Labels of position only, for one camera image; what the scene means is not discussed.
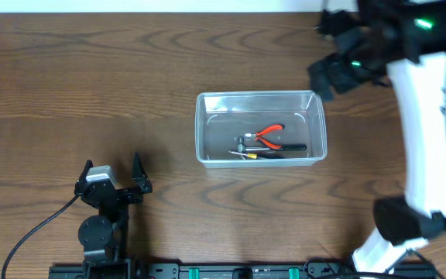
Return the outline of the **black yellow screwdriver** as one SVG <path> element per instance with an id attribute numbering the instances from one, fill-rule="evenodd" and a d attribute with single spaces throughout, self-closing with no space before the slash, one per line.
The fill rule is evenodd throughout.
<path id="1" fill-rule="evenodd" d="M 283 159 L 283 156 L 277 153 L 243 153 L 238 151 L 229 151 L 230 154 L 240 156 L 243 160 L 274 160 Z"/>

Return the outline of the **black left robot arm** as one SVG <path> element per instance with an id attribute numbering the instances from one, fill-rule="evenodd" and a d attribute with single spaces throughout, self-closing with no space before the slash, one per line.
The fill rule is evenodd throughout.
<path id="1" fill-rule="evenodd" d="M 88 160 L 79 176 L 74 194 L 98 210 L 78 230 L 84 248 L 85 278 L 147 278 L 148 268 L 127 254 L 129 206 L 143 202 L 153 186 L 135 154 L 129 188 L 116 188 L 117 179 L 108 165 L 95 167 Z"/>

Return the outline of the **red handled pliers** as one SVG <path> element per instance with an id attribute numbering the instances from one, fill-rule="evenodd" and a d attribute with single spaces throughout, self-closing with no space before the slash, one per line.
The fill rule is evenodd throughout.
<path id="1" fill-rule="evenodd" d="M 271 126 L 266 127 L 265 129 L 259 131 L 259 132 L 255 132 L 255 133 L 246 133 L 244 135 L 245 139 L 248 140 L 253 140 L 257 143 L 261 143 L 264 147 L 267 147 L 271 150 L 282 150 L 283 146 L 272 143 L 270 141 L 268 141 L 265 136 L 269 135 L 270 133 L 274 133 L 274 132 L 279 132 L 284 130 L 284 125 L 282 124 L 273 124 Z"/>

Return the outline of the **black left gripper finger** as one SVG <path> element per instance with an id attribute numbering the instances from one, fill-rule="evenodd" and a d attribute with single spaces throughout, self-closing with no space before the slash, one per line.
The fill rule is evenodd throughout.
<path id="1" fill-rule="evenodd" d="M 79 178 L 77 179 L 77 183 L 84 183 L 86 181 L 86 177 L 88 174 L 88 171 L 93 167 L 93 163 L 91 160 L 87 160 L 84 169 L 82 170 Z"/>
<path id="2" fill-rule="evenodd" d="M 149 178 L 146 172 L 143 170 L 142 162 L 140 160 L 140 155 L 138 152 L 135 152 L 133 159 L 132 180 L 137 186 L 141 188 L 149 187 Z"/>

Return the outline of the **clear plastic storage container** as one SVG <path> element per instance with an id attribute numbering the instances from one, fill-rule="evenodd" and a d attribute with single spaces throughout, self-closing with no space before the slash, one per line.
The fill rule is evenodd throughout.
<path id="1" fill-rule="evenodd" d="M 277 153 L 283 159 L 243 160 L 238 151 L 240 136 L 273 124 L 284 130 L 265 138 L 275 144 L 305 144 L 305 151 L 255 151 Z M 246 146 L 263 146 L 245 139 Z M 196 158 L 206 168 L 306 167 L 328 153 L 327 130 L 321 98 L 313 91 L 206 92 L 197 97 L 195 110 Z"/>

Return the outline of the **small hammer black handle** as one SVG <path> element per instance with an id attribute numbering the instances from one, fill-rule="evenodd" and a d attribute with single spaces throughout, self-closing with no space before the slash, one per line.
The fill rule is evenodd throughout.
<path id="1" fill-rule="evenodd" d="M 240 136 L 238 139 L 238 152 L 255 152 L 255 151 L 305 151 L 307 146 L 305 144 L 299 145 L 285 145 L 278 149 L 269 148 L 267 146 L 246 146 L 244 144 L 245 138 Z"/>

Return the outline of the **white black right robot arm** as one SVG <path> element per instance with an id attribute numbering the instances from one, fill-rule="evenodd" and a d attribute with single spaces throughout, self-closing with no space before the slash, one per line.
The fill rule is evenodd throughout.
<path id="1" fill-rule="evenodd" d="M 446 232 L 446 1 L 360 1 L 358 12 L 324 10 L 317 33 L 334 53 L 308 68 L 331 101 L 365 83 L 396 94 L 403 130 L 403 195 L 374 202 L 375 227 L 340 278 L 391 278 Z"/>

